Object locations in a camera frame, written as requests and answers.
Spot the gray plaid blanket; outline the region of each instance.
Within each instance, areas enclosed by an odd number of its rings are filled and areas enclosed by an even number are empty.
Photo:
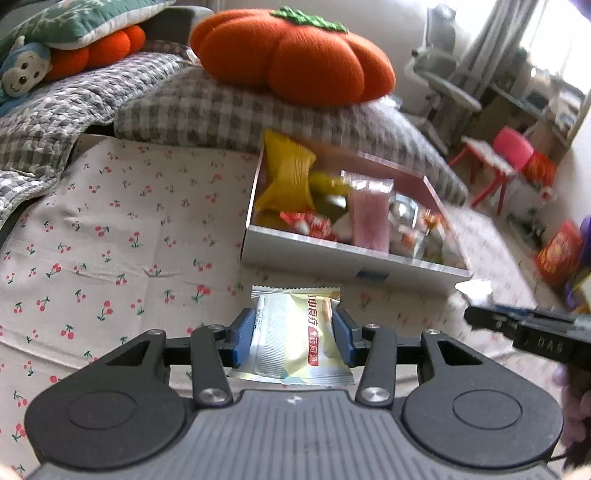
[[[332,110],[300,107],[220,84],[190,66],[123,104],[114,127],[118,138],[247,153],[258,152],[271,128],[391,160],[425,175],[442,199],[466,201],[466,186],[388,99]]]
[[[91,124],[112,123],[122,103],[183,63],[176,54],[137,53],[40,87],[0,117],[0,227],[19,203],[57,183],[80,133]]]

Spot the child's chair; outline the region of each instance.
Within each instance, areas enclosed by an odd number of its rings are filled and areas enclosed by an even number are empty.
[[[470,170],[470,183],[476,179],[476,159],[495,171],[495,179],[482,190],[472,200],[472,208],[475,208],[482,200],[493,194],[497,188],[501,187],[499,195],[499,205],[496,209],[496,215],[501,214],[503,209],[503,200],[505,200],[505,191],[509,180],[520,172],[534,153],[531,144],[519,133],[509,127],[503,127],[497,133],[492,147],[485,141],[475,140],[474,138],[462,137],[462,142],[466,146],[454,158],[449,165],[457,163],[464,155],[472,154],[472,168]]]

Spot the green pillow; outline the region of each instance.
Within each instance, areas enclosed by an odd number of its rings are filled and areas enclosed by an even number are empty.
[[[14,27],[0,40],[6,56],[21,35],[61,50],[75,50],[153,17],[176,0],[61,0]]]

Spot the open cardboard box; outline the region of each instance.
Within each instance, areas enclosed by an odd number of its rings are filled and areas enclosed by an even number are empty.
[[[426,177],[373,155],[354,153],[297,137],[292,137],[292,140],[316,154],[312,170],[322,170],[335,176],[340,176],[341,170],[346,170],[377,179],[394,179],[396,192],[416,200],[433,213],[441,213],[447,222],[447,234],[453,235],[458,243],[443,205]],[[459,244],[464,268],[414,260],[257,225],[254,203],[255,198],[267,187],[265,165],[263,149],[256,168],[246,217],[241,253],[243,263],[341,281],[373,281],[444,294],[453,291],[456,283],[466,281],[472,276],[469,260]]]

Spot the white star logo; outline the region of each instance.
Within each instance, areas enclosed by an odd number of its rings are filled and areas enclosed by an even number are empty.
[[[291,403],[293,406],[296,406],[298,403],[302,401],[304,401],[304,399],[299,395],[292,395],[291,397],[287,397],[287,403]]]

